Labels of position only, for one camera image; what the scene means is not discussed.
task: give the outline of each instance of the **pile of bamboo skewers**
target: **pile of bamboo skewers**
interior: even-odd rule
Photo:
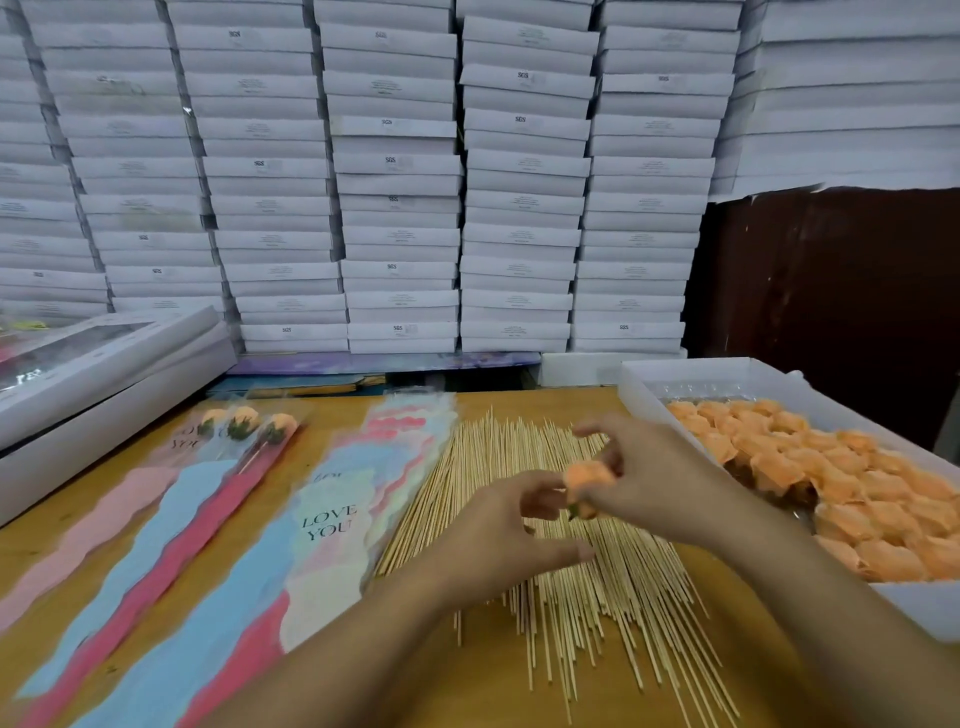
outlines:
[[[523,420],[501,423],[492,412],[481,420],[460,422],[437,467],[404,515],[377,565],[388,574],[430,545],[478,489],[499,477],[525,470],[562,471],[587,460],[604,445],[600,435],[578,439],[568,428]],[[644,682],[635,652],[645,649],[654,678],[675,693],[688,728],[692,706],[702,725],[731,724],[739,712],[719,675],[721,667],[698,617],[707,615],[680,557],[668,542],[624,522],[528,521],[537,536],[578,538],[596,549],[597,558],[577,567],[543,574],[513,587],[503,603],[516,617],[527,642],[527,677],[534,688],[538,651],[547,681],[559,675],[567,721],[577,699],[576,664],[584,652],[593,666],[603,654],[609,618],[626,648],[638,687]],[[463,639],[463,615],[454,618],[457,642]]]

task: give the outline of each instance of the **hand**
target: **hand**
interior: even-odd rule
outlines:
[[[558,473],[528,471],[495,480],[474,494],[413,565],[443,590],[444,607],[464,609],[498,598],[531,576],[593,558],[574,539],[536,539],[523,518],[555,521],[565,512]]]
[[[749,527],[755,517],[756,498],[670,425],[611,414],[573,432],[603,432],[611,439],[596,459],[617,476],[616,485],[583,492],[603,513],[711,550],[725,532]]]

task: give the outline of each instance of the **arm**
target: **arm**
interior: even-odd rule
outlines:
[[[856,720],[940,728],[960,716],[960,666],[795,522],[760,501],[667,425],[608,416],[601,452],[619,476],[599,510],[713,552],[743,577]]]
[[[434,545],[221,705],[203,728],[363,725],[441,617],[593,557],[587,544],[535,540],[524,529],[523,516],[559,517],[562,487],[555,473],[532,471],[481,489]]]

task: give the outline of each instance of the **brown cabinet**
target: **brown cabinet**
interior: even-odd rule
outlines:
[[[960,189],[788,191],[711,205],[691,356],[753,356],[932,448],[960,372]]]

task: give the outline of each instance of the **stack of white boxes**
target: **stack of white boxes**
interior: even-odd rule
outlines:
[[[225,310],[173,35],[153,0],[29,0],[117,311]]]
[[[38,60],[20,6],[0,3],[0,313],[58,326],[106,313],[108,293]]]
[[[572,351],[681,352],[739,15],[738,2],[606,0],[600,9]]]
[[[167,6],[247,351],[345,351],[343,243],[309,9]]]
[[[353,353],[453,352],[463,166],[450,0],[316,0]]]
[[[960,186],[960,3],[757,2],[711,199]]]
[[[565,352],[589,159],[590,3],[460,3],[465,352]]]

